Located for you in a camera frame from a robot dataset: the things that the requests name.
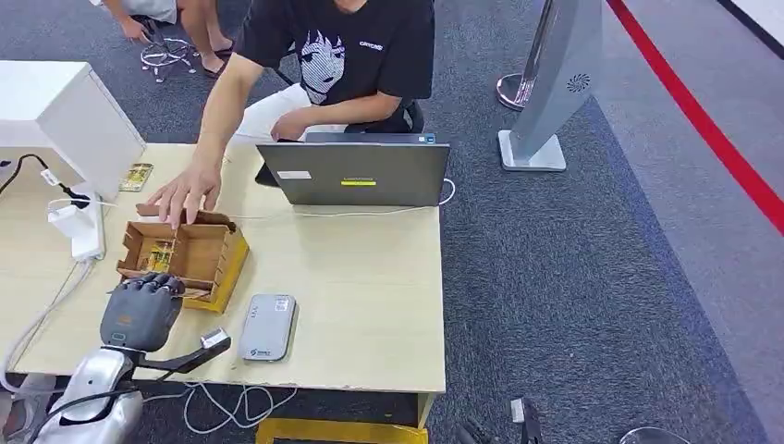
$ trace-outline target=human hand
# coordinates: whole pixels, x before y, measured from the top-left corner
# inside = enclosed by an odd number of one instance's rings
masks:
[[[150,39],[144,34],[144,25],[133,18],[121,21],[120,26],[127,39],[138,40],[142,43],[150,43]]]
[[[197,152],[185,171],[156,191],[147,204],[158,204],[161,222],[168,221],[172,229],[179,227],[180,215],[185,206],[186,222],[192,224],[202,204],[202,197],[205,210],[215,209],[221,188],[221,161],[222,158],[212,160]]]
[[[273,140],[287,139],[298,141],[305,130],[312,125],[310,107],[295,109],[277,120],[270,131]]]

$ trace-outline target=anime face print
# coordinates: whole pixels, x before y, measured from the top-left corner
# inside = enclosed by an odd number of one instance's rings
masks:
[[[316,38],[311,41],[311,33],[308,32],[308,39],[300,53],[300,62],[302,86],[312,103],[319,105],[323,102],[329,90],[343,78],[345,55],[346,47],[339,36],[337,42],[332,43],[318,31]]]

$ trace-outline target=office chair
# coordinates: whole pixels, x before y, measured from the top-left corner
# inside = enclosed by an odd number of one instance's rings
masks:
[[[147,16],[131,16],[131,18],[141,23],[144,27],[144,35],[151,42],[146,48],[141,50],[141,69],[146,71],[152,68],[156,83],[163,83],[173,67],[166,70],[164,68],[176,63],[184,64],[188,67],[188,72],[191,74],[196,72],[196,69],[188,60],[189,56],[199,56],[196,47],[181,39],[165,37],[161,33],[161,28],[171,26],[171,23],[158,21]]]

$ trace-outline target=small card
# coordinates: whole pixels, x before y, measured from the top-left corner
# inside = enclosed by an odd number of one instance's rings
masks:
[[[171,256],[174,252],[174,243],[165,240],[157,240],[150,250],[150,259],[144,264],[145,271],[165,273],[169,269]]]
[[[153,172],[153,164],[133,164],[123,181],[120,183],[121,191],[139,192],[144,182]]]

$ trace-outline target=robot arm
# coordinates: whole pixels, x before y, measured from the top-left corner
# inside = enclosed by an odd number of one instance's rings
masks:
[[[148,361],[160,350],[182,308],[185,286],[168,274],[126,280],[112,292],[101,321],[100,349],[81,361],[63,397],[31,434],[29,443],[122,443],[141,417],[142,397],[133,384],[137,367],[189,373],[231,346],[219,328],[205,335],[199,350],[168,361]]]

